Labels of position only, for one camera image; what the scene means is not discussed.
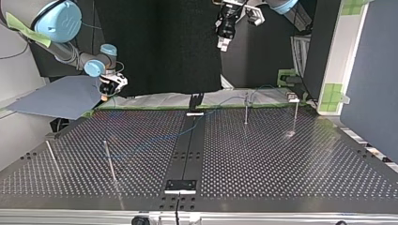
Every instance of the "green tape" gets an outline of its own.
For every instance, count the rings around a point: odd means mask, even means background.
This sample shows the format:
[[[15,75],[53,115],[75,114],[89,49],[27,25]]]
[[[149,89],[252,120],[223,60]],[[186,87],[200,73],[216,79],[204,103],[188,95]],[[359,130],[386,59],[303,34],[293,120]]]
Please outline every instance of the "green tape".
[[[343,85],[340,83],[326,83],[319,111],[337,112],[342,99]]]
[[[281,80],[282,76],[290,76],[290,77],[296,77],[296,70],[291,68],[291,69],[279,69],[278,70],[278,81],[277,85],[278,86],[294,86],[294,84],[287,84],[286,82]]]
[[[360,15],[363,6],[368,2],[368,0],[344,0],[342,15]]]

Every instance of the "black backdrop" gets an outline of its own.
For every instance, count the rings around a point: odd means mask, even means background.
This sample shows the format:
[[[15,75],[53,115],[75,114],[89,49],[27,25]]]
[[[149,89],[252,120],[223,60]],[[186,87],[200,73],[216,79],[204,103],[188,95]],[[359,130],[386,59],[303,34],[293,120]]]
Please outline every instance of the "black backdrop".
[[[96,0],[107,42],[119,49],[129,86],[122,96],[200,93],[221,88],[215,21],[219,7],[198,0]]]

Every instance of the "vertical metal pin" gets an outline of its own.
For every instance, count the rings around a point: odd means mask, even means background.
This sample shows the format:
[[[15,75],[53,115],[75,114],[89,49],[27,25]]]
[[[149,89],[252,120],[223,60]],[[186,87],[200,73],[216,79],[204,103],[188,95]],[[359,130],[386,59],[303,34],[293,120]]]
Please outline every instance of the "vertical metal pin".
[[[103,146],[105,147],[105,153],[106,153],[106,157],[108,158],[109,168],[111,169],[112,177],[114,178],[115,181],[117,181],[116,175],[115,175],[115,170],[114,170],[114,163],[112,162],[111,153],[109,152],[108,142],[103,141]]]
[[[245,97],[245,125],[247,125],[249,119],[249,93],[246,93]]]
[[[46,140],[46,144],[47,144],[47,148],[48,148],[49,151],[50,151],[51,158],[52,158],[53,160],[56,160],[56,157],[55,157],[55,155],[54,155],[54,151],[53,151],[53,149],[52,149],[52,147],[51,147],[50,142]]]
[[[293,131],[294,132],[296,132],[296,122],[298,120],[298,113],[299,113],[299,102],[296,103],[295,121],[293,123]]]

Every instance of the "white panel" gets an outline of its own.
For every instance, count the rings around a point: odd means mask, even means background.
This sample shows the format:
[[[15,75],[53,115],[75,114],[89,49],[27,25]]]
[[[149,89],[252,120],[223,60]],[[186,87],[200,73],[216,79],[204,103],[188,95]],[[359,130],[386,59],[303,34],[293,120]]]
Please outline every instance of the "white panel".
[[[368,5],[365,5],[360,15],[339,17],[331,44],[329,61],[319,99],[323,97],[326,83],[342,83],[342,92],[345,94],[357,54],[367,9]],[[343,104],[339,105],[337,112],[318,112],[322,115],[340,115],[342,106]]]
[[[0,25],[0,58],[20,53],[26,42]],[[45,84],[38,74],[33,55],[28,49],[14,58],[0,60],[0,102],[35,90]]]
[[[328,61],[325,83],[342,83],[360,30],[361,16],[341,16]]]
[[[51,132],[51,117],[23,113],[1,112],[0,171],[26,152],[33,150]]]

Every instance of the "gray fabric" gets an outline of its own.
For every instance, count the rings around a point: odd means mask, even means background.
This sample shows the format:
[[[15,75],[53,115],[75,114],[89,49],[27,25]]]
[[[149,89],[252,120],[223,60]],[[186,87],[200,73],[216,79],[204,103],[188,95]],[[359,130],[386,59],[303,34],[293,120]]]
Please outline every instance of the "gray fabric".
[[[99,102],[96,79],[76,76],[65,77],[39,88],[7,106],[7,109],[75,120]]]
[[[371,2],[348,85],[342,122],[398,162],[398,1]]]
[[[254,105],[278,105],[287,103],[285,93],[288,89],[261,89],[261,90],[228,90],[206,93],[202,102],[203,106],[217,106],[222,103],[223,106],[240,105],[244,106],[244,98],[248,94],[253,100]],[[141,96],[136,98],[115,97],[101,105],[100,108],[188,108],[191,95],[177,93],[157,94]]]

